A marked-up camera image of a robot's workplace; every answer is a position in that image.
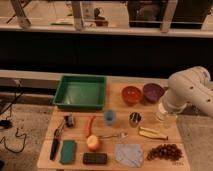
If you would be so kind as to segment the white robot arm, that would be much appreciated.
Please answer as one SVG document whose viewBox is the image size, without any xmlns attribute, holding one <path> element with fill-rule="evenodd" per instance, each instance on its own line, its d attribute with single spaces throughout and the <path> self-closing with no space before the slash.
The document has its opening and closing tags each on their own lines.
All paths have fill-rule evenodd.
<svg viewBox="0 0 213 171">
<path fill-rule="evenodd" d="M 182 113 L 191 103 L 207 116 L 213 118 L 213 91 L 207 87 L 211 76 L 201 66 L 172 74 L 168 79 L 168 90 L 162 97 L 162 106 L 168 113 Z"/>
</svg>

